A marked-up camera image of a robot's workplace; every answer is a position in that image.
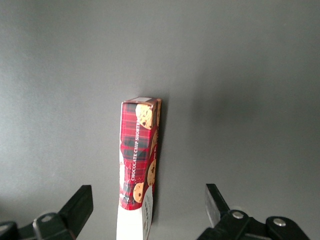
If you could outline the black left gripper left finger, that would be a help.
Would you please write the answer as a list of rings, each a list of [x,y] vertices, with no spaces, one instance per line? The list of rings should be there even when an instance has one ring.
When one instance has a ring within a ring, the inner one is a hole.
[[[82,185],[58,212],[49,212],[19,228],[14,221],[0,223],[2,240],[75,240],[94,209],[91,185]]]

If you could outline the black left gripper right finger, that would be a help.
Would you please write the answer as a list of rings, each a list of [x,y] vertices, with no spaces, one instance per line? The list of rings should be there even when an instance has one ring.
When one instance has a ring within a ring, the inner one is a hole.
[[[215,184],[205,186],[205,209],[211,223],[199,240],[308,240],[298,224],[283,216],[270,216],[264,223],[242,210],[230,209]]]

